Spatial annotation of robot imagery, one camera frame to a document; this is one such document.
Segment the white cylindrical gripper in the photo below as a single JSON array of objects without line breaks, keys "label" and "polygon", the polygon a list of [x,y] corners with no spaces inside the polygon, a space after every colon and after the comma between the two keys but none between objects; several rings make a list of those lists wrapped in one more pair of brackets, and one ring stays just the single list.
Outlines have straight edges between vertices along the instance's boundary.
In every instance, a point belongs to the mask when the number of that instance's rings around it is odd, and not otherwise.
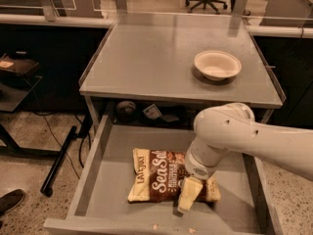
[{"label": "white cylindrical gripper", "polygon": [[228,151],[213,148],[196,137],[185,156],[185,169],[191,175],[185,177],[178,199],[178,211],[188,212],[198,197],[201,180],[207,180],[217,170],[219,163],[228,155]]}]

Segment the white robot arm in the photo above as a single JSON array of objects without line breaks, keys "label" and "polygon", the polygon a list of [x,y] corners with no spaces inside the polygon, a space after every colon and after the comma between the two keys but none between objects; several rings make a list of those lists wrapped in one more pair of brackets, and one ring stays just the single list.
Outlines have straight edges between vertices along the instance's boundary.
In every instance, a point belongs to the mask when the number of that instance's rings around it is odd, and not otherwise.
[{"label": "white robot arm", "polygon": [[257,157],[313,180],[313,131],[259,123],[243,103],[207,108],[194,120],[195,139],[185,156],[189,176],[183,180],[178,211],[187,212],[230,152]]}]

